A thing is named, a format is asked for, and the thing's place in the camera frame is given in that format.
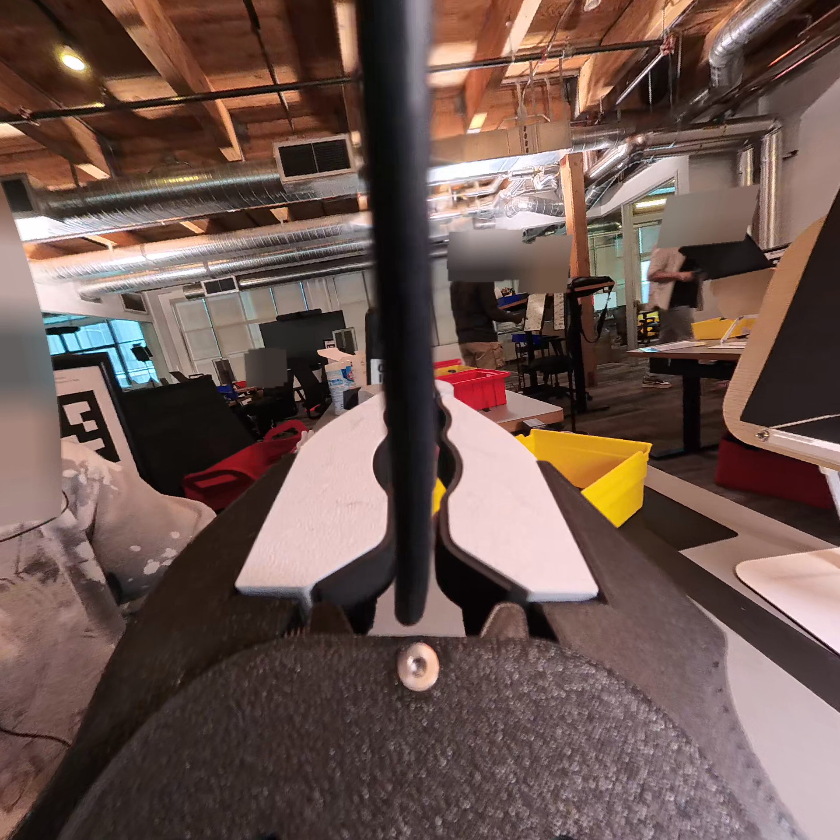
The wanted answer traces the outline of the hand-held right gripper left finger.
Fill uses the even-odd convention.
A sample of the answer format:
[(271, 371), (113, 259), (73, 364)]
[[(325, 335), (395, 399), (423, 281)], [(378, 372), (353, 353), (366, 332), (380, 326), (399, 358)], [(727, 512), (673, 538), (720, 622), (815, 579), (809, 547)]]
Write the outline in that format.
[(238, 574), (240, 594), (375, 616), (396, 566), (384, 411), (383, 394), (373, 395), (295, 455)]

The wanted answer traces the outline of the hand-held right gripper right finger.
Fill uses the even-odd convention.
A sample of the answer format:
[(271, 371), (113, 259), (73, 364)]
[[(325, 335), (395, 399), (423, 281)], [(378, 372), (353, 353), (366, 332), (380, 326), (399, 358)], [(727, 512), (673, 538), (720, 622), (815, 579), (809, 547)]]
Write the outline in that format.
[(599, 586), (535, 455), (436, 381), (453, 465), (440, 503), (435, 575), (464, 611), (498, 601), (589, 602)]

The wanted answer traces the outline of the yellow divided storage bin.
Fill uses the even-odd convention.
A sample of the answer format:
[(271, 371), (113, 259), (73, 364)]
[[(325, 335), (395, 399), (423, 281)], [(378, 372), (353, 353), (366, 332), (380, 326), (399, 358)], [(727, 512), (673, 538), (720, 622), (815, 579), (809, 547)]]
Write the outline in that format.
[(650, 443), (546, 429), (507, 435), (556, 468), (613, 526), (643, 506)]

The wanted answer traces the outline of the red tote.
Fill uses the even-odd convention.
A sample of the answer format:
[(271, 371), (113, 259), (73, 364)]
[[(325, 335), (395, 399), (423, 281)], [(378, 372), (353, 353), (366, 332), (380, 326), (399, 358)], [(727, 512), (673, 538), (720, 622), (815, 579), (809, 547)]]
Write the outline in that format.
[(283, 456), (292, 453), (306, 431), (307, 426), (297, 419), (273, 427), (258, 443), (224, 458), (209, 469), (185, 476), (182, 481), (185, 497), (201, 502), (216, 513), (223, 511)]

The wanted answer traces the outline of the wooden table with bins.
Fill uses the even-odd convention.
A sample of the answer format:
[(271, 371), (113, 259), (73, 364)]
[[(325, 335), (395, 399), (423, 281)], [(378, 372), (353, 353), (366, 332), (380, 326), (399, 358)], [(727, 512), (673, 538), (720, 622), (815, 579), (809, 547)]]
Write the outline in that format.
[(509, 433), (527, 434), (535, 427), (563, 424), (564, 410), (561, 406), (514, 391), (506, 391), (506, 394), (505, 403), (479, 410), (479, 413)]

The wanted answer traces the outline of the wipes canister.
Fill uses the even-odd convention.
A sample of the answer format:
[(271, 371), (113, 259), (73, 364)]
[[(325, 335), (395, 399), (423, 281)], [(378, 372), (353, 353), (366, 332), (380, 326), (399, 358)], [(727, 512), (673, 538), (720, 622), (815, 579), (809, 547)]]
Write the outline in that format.
[(356, 386), (352, 359), (331, 361), (324, 367), (325, 379), (329, 388), (331, 405), (334, 414), (341, 415), (346, 411), (344, 395)]

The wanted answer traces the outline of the red ribbed bin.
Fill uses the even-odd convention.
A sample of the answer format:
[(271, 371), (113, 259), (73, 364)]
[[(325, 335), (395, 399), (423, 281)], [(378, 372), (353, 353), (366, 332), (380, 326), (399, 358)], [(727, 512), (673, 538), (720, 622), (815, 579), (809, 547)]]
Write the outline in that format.
[(460, 368), (437, 372), (436, 378), (452, 386), (454, 397), (477, 411), (506, 405), (508, 371)]

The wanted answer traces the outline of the black folding board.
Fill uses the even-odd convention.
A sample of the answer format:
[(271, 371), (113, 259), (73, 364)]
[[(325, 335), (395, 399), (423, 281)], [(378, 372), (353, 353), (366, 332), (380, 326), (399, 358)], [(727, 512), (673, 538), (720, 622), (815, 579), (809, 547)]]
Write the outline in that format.
[(167, 496), (183, 496), (185, 476), (256, 441), (208, 376), (125, 391), (120, 401), (138, 471)]

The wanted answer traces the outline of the black office chair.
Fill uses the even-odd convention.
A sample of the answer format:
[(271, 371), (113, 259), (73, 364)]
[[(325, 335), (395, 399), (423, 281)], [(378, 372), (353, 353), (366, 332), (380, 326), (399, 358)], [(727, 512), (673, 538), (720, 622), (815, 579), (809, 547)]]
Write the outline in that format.
[(526, 396), (571, 397), (571, 360), (564, 339), (556, 335), (517, 332), (513, 336), (517, 352), (521, 391)]

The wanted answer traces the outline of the large black monitor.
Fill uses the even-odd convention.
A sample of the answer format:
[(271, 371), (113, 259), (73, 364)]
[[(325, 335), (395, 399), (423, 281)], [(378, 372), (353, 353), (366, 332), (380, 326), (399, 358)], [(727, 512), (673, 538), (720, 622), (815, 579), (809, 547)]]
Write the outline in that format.
[(318, 366), (324, 362), (319, 350), (333, 339), (333, 332), (344, 329), (343, 312), (312, 309), (278, 316), (259, 325), (264, 347), (284, 350), (289, 361), (300, 360)]

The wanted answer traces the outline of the black lectern stand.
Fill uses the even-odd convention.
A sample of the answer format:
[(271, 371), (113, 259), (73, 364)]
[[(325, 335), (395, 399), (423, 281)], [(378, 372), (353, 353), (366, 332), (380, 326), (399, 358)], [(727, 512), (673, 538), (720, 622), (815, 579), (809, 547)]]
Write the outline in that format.
[(596, 292), (604, 292), (611, 296), (615, 281), (609, 276), (582, 276), (570, 279), (565, 298), (565, 338), (571, 359), (572, 382), (570, 386), (572, 426), (575, 426), (578, 414), (587, 412), (588, 395), (586, 391), (585, 366), (583, 350), (585, 346), (594, 344), (601, 338), (606, 320), (607, 303), (598, 317), (595, 325), (595, 336), (588, 339), (585, 336), (583, 308), (581, 301)]

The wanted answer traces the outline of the white paper sheets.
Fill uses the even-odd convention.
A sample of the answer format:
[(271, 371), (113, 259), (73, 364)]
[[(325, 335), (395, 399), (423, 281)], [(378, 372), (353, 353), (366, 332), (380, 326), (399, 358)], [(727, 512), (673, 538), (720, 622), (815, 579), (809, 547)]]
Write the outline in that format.
[(528, 295), (524, 328), (531, 333), (564, 334), (565, 295), (559, 292)]

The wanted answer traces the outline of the wooden table with black legs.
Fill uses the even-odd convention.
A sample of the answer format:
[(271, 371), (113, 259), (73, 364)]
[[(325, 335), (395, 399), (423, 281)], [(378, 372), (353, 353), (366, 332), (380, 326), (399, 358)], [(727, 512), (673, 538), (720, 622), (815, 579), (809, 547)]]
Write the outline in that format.
[(718, 444), (701, 442), (702, 380), (724, 381), (732, 377), (746, 341), (740, 342), (674, 342), (658, 343), (629, 350), (627, 356), (645, 359), (650, 372), (677, 375), (682, 383), (682, 446), (652, 452), (656, 460), (715, 450)]

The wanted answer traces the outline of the framed tag sign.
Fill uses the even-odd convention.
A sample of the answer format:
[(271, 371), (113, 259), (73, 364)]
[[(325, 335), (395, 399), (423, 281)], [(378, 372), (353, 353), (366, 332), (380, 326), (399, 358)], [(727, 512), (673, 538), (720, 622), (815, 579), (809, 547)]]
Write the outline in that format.
[(64, 353), (51, 358), (63, 440), (84, 445), (138, 474), (122, 390), (106, 353)]

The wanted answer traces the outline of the red storage box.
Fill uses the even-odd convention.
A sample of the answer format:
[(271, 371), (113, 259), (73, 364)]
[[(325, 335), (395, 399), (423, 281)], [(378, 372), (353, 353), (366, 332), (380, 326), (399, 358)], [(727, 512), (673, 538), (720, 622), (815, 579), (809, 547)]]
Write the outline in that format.
[(744, 444), (730, 433), (721, 436), (716, 484), (813, 508), (834, 509), (826, 478), (816, 466)]

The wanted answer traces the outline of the yellow plastic bin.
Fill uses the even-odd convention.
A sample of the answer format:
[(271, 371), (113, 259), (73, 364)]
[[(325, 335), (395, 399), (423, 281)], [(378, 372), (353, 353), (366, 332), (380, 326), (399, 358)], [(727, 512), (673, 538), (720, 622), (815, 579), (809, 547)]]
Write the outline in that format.
[(730, 341), (740, 340), (751, 333), (756, 316), (742, 316), (736, 319), (713, 318), (696, 321), (692, 324), (692, 332), (698, 341)]

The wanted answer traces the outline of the white metal stand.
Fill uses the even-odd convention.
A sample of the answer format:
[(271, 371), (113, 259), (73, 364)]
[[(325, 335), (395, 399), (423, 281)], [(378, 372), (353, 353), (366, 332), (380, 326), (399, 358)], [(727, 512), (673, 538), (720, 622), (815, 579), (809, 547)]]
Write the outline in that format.
[[(815, 466), (838, 508), (838, 461)], [(839, 653), (838, 548), (745, 560), (737, 565), (736, 575), (794, 624)]]

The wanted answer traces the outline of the beige cardboard stand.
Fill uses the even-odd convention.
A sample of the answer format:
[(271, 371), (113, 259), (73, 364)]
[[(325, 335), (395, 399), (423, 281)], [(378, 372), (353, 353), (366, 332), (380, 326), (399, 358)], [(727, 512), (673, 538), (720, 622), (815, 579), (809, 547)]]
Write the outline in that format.
[(773, 274), (770, 267), (709, 281), (708, 290), (721, 317), (734, 320), (758, 315)]

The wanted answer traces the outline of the black board with wooden edge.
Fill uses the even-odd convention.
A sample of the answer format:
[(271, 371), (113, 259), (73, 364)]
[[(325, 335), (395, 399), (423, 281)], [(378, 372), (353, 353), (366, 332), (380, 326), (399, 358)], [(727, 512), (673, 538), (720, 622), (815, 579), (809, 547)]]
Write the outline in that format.
[(839, 470), (839, 197), (785, 250), (723, 404), (728, 431)]

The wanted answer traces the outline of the black tilted panel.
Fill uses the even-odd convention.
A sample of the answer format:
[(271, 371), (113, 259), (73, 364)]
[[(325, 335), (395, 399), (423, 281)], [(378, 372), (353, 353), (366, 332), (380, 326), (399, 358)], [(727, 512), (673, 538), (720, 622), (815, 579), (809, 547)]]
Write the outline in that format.
[(740, 241), (713, 245), (682, 246), (679, 252), (688, 267), (703, 280), (715, 280), (772, 268), (761, 247), (746, 234)]

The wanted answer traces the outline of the slim silver ventilation duct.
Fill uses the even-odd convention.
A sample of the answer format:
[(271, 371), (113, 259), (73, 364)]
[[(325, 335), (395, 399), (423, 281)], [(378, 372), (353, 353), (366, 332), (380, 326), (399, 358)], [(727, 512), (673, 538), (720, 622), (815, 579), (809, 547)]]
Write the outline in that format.
[(187, 300), (197, 300), (205, 298), (208, 285), (212, 287), (211, 295), (223, 295), (232, 291), (250, 291), (354, 273), (369, 270), (375, 266), (375, 258), (372, 255), (350, 255), (316, 260), (296, 266), (273, 266), (263, 270), (227, 274), (215, 278), (199, 276), (194, 269), (167, 270), (157, 274), (146, 272), (139, 275), (80, 282), (76, 284), (76, 291), (82, 300), (95, 301), (111, 294), (122, 295), (181, 288)]

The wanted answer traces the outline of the wooden post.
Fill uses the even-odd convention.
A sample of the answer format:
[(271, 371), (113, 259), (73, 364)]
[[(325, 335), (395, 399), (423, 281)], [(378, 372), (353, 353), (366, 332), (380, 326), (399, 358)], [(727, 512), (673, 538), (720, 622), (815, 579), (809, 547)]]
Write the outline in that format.
[[(587, 205), (585, 201), (585, 167), (583, 153), (570, 153), (560, 164), (563, 208), (567, 234), (572, 238), (570, 276), (588, 277), (591, 274), (589, 240), (587, 232)], [(592, 296), (580, 299), (582, 315), (581, 357), (584, 383), (589, 388), (597, 384), (595, 355), (595, 314)]]

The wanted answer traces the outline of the large silver ventilation duct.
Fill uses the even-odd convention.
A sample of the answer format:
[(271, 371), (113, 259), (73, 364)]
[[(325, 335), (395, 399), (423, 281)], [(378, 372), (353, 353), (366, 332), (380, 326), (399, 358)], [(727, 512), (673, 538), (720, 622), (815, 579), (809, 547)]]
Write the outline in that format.
[(126, 175), (67, 189), (34, 187), (40, 216), (75, 228), (141, 226), (189, 217), (364, 193), (357, 173), (316, 174), (283, 182), (277, 163), (252, 161)]

